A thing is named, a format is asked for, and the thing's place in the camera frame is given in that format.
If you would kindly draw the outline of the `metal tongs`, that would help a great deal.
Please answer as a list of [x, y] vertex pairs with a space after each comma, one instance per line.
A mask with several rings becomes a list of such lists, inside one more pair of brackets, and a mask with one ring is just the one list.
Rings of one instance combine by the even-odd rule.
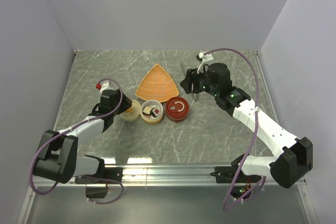
[[[197, 63], [197, 66], [196, 66], [196, 74], [194, 75], [194, 77], [198, 77], [201, 73], [203, 73], [202, 69], [200, 68], [200, 62]], [[186, 65], [184, 64], [184, 62], [182, 60], [180, 60], [180, 67], [181, 67], [181, 70], [182, 70], [182, 73], [183, 73], [183, 80], [181, 82], [183, 82], [187, 76], [187, 67]], [[190, 94], [192, 95], [192, 99], [194, 101], [197, 100], [198, 98], [198, 94], [195, 92], [195, 90], [197, 89], [196, 87], [196, 80], [193, 80], [191, 82], [191, 92]]]

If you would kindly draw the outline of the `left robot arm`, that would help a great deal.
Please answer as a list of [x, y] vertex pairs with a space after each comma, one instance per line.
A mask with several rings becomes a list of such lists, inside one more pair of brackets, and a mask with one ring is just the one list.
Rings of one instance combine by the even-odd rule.
[[120, 89], [104, 90], [100, 102], [83, 121], [59, 132], [47, 130], [42, 134], [31, 164], [31, 174], [62, 184], [79, 176], [76, 172], [79, 143], [105, 132], [113, 124], [114, 117], [131, 105], [132, 100]]

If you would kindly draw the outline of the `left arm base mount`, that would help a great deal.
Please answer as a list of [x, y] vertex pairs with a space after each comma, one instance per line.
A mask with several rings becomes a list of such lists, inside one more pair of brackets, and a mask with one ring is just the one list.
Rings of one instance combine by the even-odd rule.
[[[76, 185], [85, 185], [85, 194], [87, 201], [96, 205], [107, 205], [116, 202], [124, 193], [122, 184], [122, 167], [105, 167], [100, 175], [83, 175], [75, 178]], [[106, 199], [108, 192], [111, 192], [110, 186], [120, 186], [121, 191], [112, 200]]]

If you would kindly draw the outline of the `cream lid with orange handle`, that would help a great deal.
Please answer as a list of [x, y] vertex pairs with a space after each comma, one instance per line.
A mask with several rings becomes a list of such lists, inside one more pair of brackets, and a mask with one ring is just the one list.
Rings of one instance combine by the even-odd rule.
[[125, 112], [121, 113], [120, 117], [125, 121], [131, 122], [135, 121], [140, 116], [140, 112], [141, 104], [136, 100], [132, 100], [132, 106]]

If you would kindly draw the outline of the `red lid with white handle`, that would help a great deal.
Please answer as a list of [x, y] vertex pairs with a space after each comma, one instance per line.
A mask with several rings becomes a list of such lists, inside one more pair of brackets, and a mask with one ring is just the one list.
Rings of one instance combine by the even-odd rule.
[[166, 113], [175, 117], [188, 115], [189, 110], [189, 103], [182, 97], [172, 97], [165, 105]]

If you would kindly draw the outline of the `sushi roll red centre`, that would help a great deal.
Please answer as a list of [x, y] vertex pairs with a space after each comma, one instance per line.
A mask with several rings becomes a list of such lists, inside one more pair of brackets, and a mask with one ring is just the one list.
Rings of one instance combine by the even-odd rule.
[[150, 114], [154, 117], [157, 118], [160, 115], [161, 111], [158, 106], [152, 106], [150, 110]]

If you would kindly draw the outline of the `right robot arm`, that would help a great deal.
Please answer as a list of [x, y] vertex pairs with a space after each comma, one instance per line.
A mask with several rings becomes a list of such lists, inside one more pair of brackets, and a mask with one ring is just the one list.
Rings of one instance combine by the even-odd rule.
[[290, 188], [313, 168], [313, 144], [289, 133], [256, 106], [244, 90], [234, 86], [224, 63], [205, 65], [203, 71], [187, 69], [180, 86], [187, 94], [206, 92], [219, 108], [257, 133], [271, 156], [240, 156], [232, 162], [232, 178], [243, 182], [249, 176], [271, 177]]

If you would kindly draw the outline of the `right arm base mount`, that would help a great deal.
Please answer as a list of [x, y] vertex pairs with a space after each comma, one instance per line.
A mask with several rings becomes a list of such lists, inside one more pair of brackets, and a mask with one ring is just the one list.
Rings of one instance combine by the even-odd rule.
[[[215, 177], [217, 184], [231, 184], [234, 179], [236, 169], [231, 166], [216, 166], [215, 171], [210, 173]], [[243, 172], [239, 172], [239, 175], [235, 183], [242, 184], [242, 186], [234, 186], [230, 195], [237, 199], [245, 192], [251, 189], [252, 183], [257, 183], [261, 180], [261, 176], [258, 175], [244, 175]]]

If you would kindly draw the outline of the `sushi roll green centre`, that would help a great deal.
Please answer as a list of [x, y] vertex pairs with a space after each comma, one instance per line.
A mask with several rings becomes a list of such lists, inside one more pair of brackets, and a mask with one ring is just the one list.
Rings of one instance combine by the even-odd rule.
[[142, 109], [142, 113], [146, 114], [146, 115], [150, 115], [151, 111], [152, 111], [152, 107], [151, 106], [147, 106], [147, 105], [144, 106], [143, 109]]

